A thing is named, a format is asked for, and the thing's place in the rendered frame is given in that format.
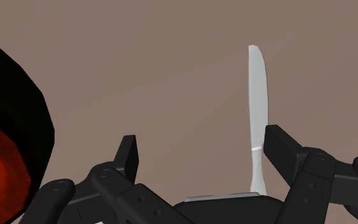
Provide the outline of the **black and red bowl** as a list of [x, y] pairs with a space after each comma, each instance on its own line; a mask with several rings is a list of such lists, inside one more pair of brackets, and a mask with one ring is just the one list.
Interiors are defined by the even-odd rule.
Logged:
[[55, 142], [45, 98], [27, 73], [0, 49], [0, 224], [28, 207]]

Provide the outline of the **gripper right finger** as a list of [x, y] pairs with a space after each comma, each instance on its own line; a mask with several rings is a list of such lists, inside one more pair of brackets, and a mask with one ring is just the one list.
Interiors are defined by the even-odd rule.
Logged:
[[329, 204], [358, 220], [358, 157], [341, 162], [300, 145], [278, 125], [266, 126], [263, 151], [290, 186], [274, 224], [325, 224]]

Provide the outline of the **silver table knife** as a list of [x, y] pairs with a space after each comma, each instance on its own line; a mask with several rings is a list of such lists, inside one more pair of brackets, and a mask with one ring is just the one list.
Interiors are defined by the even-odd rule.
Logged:
[[265, 127], [268, 125], [268, 84], [263, 54], [256, 45], [249, 46], [248, 80], [252, 156], [250, 191], [266, 195], [262, 154]]

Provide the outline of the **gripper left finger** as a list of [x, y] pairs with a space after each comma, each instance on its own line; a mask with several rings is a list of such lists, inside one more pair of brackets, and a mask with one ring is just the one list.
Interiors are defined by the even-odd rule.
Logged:
[[[92, 188], [109, 204], [118, 224], [194, 224], [148, 187], [134, 183], [138, 165], [136, 137], [127, 135], [112, 162], [96, 165], [88, 173]], [[70, 179], [48, 182], [38, 190], [20, 224], [58, 224], [75, 191]]]

